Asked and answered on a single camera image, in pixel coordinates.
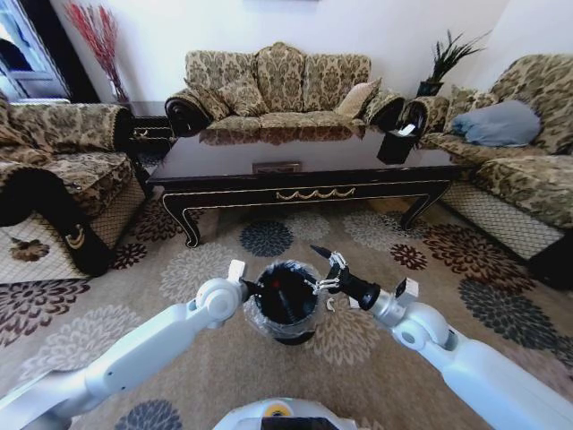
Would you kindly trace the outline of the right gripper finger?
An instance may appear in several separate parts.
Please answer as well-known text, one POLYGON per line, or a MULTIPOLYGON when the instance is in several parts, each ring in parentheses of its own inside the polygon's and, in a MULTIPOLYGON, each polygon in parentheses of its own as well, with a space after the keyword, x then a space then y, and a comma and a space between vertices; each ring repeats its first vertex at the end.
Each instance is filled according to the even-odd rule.
POLYGON ((304 284, 312 289, 313 294, 320 294, 323 290, 328 291, 330 294, 337 294, 340 291, 339 278, 315 281, 304 279, 304 284))
POLYGON ((331 269, 344 271, 347 268, 345 258, 338 251, 330 251, 325 247, 317 245, 311 245, 311 249, 321 257, 327 259, 331 269))

